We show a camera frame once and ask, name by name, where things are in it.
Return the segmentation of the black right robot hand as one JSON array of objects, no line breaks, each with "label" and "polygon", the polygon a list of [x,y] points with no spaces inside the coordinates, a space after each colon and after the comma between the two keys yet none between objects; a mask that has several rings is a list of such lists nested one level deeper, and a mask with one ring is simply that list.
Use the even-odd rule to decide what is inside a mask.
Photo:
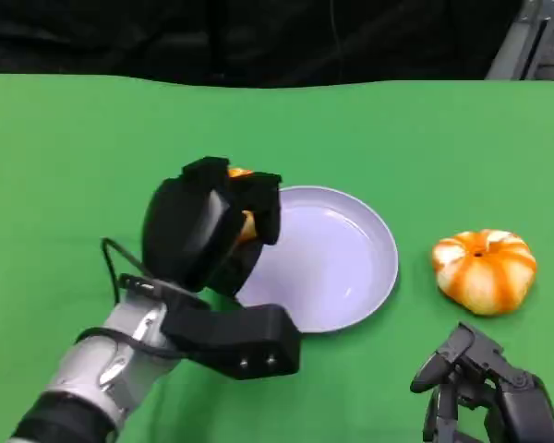
[{"label": "black right robot hand", "polygon": [[416,373],[413,393],[430,391],[422,439],[476,442],[459,430],[458,408],[487,410],[491,442],[554,442],[554,407],[537,375],[511,365],[488,335],[460,322]]}]

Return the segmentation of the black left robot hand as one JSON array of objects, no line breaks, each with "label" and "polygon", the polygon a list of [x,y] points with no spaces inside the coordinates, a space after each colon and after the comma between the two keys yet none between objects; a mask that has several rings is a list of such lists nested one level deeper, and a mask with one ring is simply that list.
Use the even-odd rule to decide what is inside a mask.
[{"label": "black left robot hand", "polygon": [[150,275],[197,293],[235,297],[281,232],[278,174],[204,157],[162,181],[146,211],[142,262]]}]

